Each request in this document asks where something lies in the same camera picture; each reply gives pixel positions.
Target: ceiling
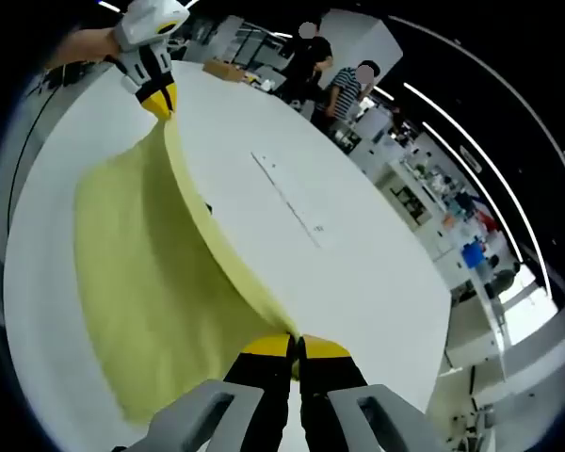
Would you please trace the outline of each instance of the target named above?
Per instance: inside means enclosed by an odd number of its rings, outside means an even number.
[[[110,3],[125,8],[126,1]],[[454,41],[504,77],[540,116],[565,155],[565,8],[493,4],[426,6],[410,2],[300,2],[271,6],[254,0],[201,0],[192,11],[224,17],[236,14],[272,31],[294,33],[299,25],[327,8],[344,8],[380,17],[404,57],[379,86],[395,96],[408,118],[426,121],[454,149],[477,151],[439,113],[403,88],[408,82],[450,114],[475,139],[505,176],[532,225],[552,279],[558,304],[565,301],[565,168],[551,141],[519,100],[471,58],[396,16]],[[507,191],[490,168],[479,175],[505,217],[524,256],[534,245]],[[526,261],[543,284],[535,260]]]

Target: striped shirt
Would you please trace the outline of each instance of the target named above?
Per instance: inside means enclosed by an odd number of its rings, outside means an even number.
[[[324,104],[318,104],[317,110],[324,110],[329,106],[331,101],[332,87],[339,87],[340,92],[335,104],[335,118],[344,120],[351,106],[358,100],[362,92],[362,85],[356,79],[356,70],[353,68],[344,68],[335,75],[331,84],[327,87],[327,96]]]

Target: yellow fabric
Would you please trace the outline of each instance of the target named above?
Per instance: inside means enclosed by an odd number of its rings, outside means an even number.
[[[175,117],[87,174],[75,208],[86,325],[127,419],[221,379],[259,337],[297,336],[197,193]]]

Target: white table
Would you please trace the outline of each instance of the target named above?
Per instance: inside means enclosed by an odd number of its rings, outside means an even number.
[[[188,165],[238,254],[301,331],[344,345],[370,383],[386,384],[424,411],[450,300],[416,238],[353,163],[287,105],[200,66],[173,64]],[[42,426],[71,451],[129,445],[145,431],[121,419],[94,357],[73,263],[77,181],[155,123],[120,81],[115,69],[103,75],[48,137],[8,240],[12,359]],[[330,230],[326,245],[306,234],[251,153],[267,153],[290,175]],[[281,450],[307,450],[299,401],[294,391]]]

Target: window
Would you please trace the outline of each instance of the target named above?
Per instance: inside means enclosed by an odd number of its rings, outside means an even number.
[[[546,289],[539,287],[529,297],[522,299],[505,312],[510,342],[515,345],[523,341],[539,330],[557,312],[558,308],[546,295]]]
[[[519,292],[524,290],[528,287],[531,283],[534,282],[536,278],[534,274],[531,272],[529,268],[525,265],[521,265],[519,273],[515,275],[515,282],[512,284],[509,290],[505,290],[502,292],[498,298],[502,304],[505,304],[507,301],[515,297]]]

